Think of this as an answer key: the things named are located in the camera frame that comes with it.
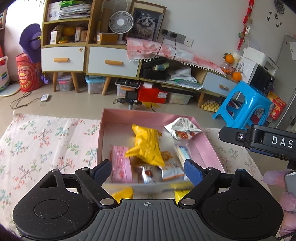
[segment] blue plastic stool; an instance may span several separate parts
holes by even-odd
[[[228,106],[228,103],[237,92],[241,92],[244,95],[244,103],[239,109]],[[216,119],[218,115],[221,115],[228,127],[247,129],[245,127],[247,124],[249,126],[254,124],[250,118],[257,108],[264,109],[264,114],[260,118],[258,125],[264,124],[268,117],[270,105],[271,101],[266,98],[263,92],[240,81],[226,97],[218,111],[213,115],[213,118]],[[234,116],[232,117],[228,111],[233,112]]]

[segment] metal screw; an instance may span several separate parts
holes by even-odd
[[[114,200],[111,198],[104,198],[101,200],[101,204],[108,206],[108,205],[112,205],[114,203]]]
[[[185,206],[192,206],[193,204],[195,204],[195,200],[192,198],[184,198],[182,199],[181,203]]]

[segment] white fan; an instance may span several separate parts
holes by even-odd
[[[128,9],[127,0],[104,0],[102,4],[102,12],[104,8],[111,8],[112,14],[118,11],[126,11]]]
[[[125,11],[116,12],[109,20],[109,27],[112,32],[119,34],[117,44],[126,44],[122,37],[133,27],[133,16]]]

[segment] open cardboard box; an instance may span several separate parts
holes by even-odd
[[[138,110],[104,109],[100,124],[97,164],[105,159],[110,159],[110,152],[113,145],[128,146],[129,148],[134,146],[135,134],[132,130],[132,124],[159,130],[162,133],[159,142],[160,150],[169,151],[173,158],[179,161],[172,145],[175,139],[164,128],[164,125],[173,122],[178,117],[187,117],[199,127],[196,120],[189,116]],[[197,134],[195,137],[188,140],[188,142],[193,161],[203,168],[214,167],[219,169],[222,173],[225,173],[212,145],[204,133],[201,132]],[[155,183],[138,183],[137,175],[133,175],[134,183],[112,183],[112,178],[110,176],[102,187],[109,193],[130,186],[134,191],[151,194],[166,190],[193,188],[192,183],[188,179],[184,180],[183,177],[162,181],[161,170],[158,167],[153,167],[152,173]]]

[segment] crosshair symbol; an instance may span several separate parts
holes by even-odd
[[[143,205],[145,205],[146,207],[150,207],[151,205],[153,205],[153,203],[145,202],[145,203],[143,203]]]

